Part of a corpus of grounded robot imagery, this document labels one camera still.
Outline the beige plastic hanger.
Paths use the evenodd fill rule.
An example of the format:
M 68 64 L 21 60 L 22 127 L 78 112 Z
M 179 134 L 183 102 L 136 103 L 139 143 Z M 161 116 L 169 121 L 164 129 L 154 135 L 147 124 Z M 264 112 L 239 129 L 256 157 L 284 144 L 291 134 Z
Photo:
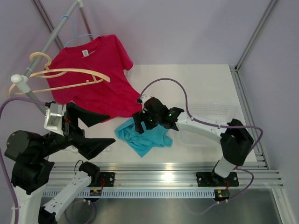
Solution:
M 102 74 L 97 71 L 93 70 L 86 70 L 86 69 L 76 69 L 76 68 L 62 68 L 62 69 L 50 69 L 49 66 L 52 63 L 52 59 L 45 53 L 42 52 L 34 52 L 29 56 L 30 61 L 33 61 L 38 56 L 45 57 L 47 59 L 47 63 L 44 65 L 44 70 L 32 73 L 29 77 L 25 77 L 24 75 L 12 75 L 12 85 L 9 88 L 8 96 L 10 97 L 12 95 L 13 89 L 16 87 L 19 89 L 18 92 L 15 93 L 15 95 L 24 95 L 25 93 L 28 93 L 31 91 L 30 87 L 27 85 L 27 82 L 30 78 L 41 78 L 41 79 L 53 79 L 58 78 L 66 75 L 67 73 L 80 73 L 80 74 L 86 74 L 91 76 L 93 79 L 92 81 L 86 80 L 82 83 L 77 84 L 69 84 L 69 85 L 63 85 L 59 87 L 53 87 L 53 88 L 47 88 L 47 89 L 40 89 L 32 91 L 33 93 L 43 93 L 48 91 L 58 91 L 62 89 L 69 89 L 74 87 L 80 87 L 85 85 L 92 85 L 101 83 L 103 81 L 111 82 L 111 79 L 109 76 Z

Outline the teal t shirt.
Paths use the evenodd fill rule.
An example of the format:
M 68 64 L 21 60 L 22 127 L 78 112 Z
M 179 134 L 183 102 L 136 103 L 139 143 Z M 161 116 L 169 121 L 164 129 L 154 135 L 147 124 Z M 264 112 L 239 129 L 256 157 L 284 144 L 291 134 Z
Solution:
M 145 156 L 153 147 L 171 147 L 173 144 L 173 139 L 167 136 L 168 129 L 161 125 L 146 130 L 145 124 L 142 122 L 144 129 L 142 134 L 139 134 L 135 128 L 133 118 L 129 118 L 114 132 L 118 139 L 126 142 L 140 157 Z

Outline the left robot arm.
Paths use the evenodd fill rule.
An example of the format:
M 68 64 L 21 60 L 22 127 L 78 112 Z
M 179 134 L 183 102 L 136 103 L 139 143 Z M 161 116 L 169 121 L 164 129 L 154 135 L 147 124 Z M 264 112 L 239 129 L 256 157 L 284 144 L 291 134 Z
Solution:
M 45 103 L 45 135 L 19 130 L 7 140 L 5 156 L 14 161 L 8 180 L 14 200 L 12 223 L 55 224 L 71 202 L 85 188 L 92 188 L 92 195 L 99 196 L 104 187 L 114 185 L 115 174 L 102 172 L 91 163 L 105 148 L 115 142 L 113 138 L 87 138 L 78 125 L 82 121 L 91 127 L 110 119 L 109 115 L 90 112 L 73 102 L 60 105 Z M 85 158 L 72 180 L 48 203 L 41 199 L 54 162 L 47 157 L 70 146 Z

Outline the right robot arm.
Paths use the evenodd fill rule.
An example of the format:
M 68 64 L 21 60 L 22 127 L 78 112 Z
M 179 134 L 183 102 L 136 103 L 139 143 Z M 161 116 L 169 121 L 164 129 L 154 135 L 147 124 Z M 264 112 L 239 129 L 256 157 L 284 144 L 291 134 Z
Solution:
M 209 175 L 213 184 L 226 184 L 234 168 L 242 166 L 251 151 L 253 138 L 237 119 L 227 124 L 217 124 L 208 119 L 196 120 L 186 110 L 177 107 L 169 109 L 159 99 L 148 95 L 142 95 L 137 102 L 142 109 L 133 115 L 133 119 L 139 134 L 162 126 L 175 131 L 188 131 L 220 144 L 222 157 Z

